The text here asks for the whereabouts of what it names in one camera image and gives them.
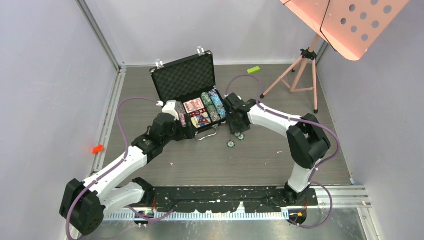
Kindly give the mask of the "purple white chip roll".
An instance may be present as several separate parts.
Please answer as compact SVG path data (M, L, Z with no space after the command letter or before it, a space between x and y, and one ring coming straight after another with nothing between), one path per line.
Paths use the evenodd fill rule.
M176 102L176 111L178 113L179 121L180 121L182 127L186 128L187 127L187 123L186 123L186 119L185 119L186 111L185 111L185 108L184 108L182 102L179 102L179 101Z

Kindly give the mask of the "red playing card box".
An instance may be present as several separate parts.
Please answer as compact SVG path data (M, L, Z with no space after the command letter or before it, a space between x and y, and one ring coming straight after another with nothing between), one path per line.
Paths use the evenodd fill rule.
M183 103L185 111L187 113L193 113L204 108L204 104L201 98L195 98Z

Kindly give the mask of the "black poker set case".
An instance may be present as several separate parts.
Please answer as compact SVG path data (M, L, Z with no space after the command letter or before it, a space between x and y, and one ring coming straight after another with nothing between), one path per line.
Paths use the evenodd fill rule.
M225 117L196 128L189 113L184 114L186 125L183 126L177 111L178 102L200 98L202 93L211 90L215 90L220 100L223 100L216 88L213 53L199 46L194 55L166 64L158 59L155 63L156 66L149 73L159 96L158 105L163 113L171 114L178 121L182 137L202 141L216 135L218 127L227 121Z

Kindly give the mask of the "green chip stack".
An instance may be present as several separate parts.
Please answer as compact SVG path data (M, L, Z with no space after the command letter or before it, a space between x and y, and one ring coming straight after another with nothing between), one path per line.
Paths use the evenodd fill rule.
M220 115L216 110L212 110L209 112L209 117L213 123L219 122L221 120Z

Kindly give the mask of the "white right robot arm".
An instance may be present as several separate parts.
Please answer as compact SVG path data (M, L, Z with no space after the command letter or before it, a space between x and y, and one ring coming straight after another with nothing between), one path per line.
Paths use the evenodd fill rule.
M317 118L309 113L305 116L283 113L254 99L243 101L235 93L223 100L223 106L233 133L241 134L257 125L287 139L294 167L282 194L291 205L299 205L306 197L314 167L331 148Z

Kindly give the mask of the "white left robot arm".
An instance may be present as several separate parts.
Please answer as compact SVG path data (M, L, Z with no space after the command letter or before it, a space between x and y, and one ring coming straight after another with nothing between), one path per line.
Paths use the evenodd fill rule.
M71 228L87 236L109 214L131 204L148 207L153 202L153 187L142 179L122 188L117 186L159 156L171 141L179 141L184 137L179 125L177 102L156 101L155 104L162 108L161 113L154 119L150 129L132 143L128 142L127 137L123 138L126 149L119 158L83 181L74 178L67 183L59 213L66 220L66 236L69 240L73 238Z

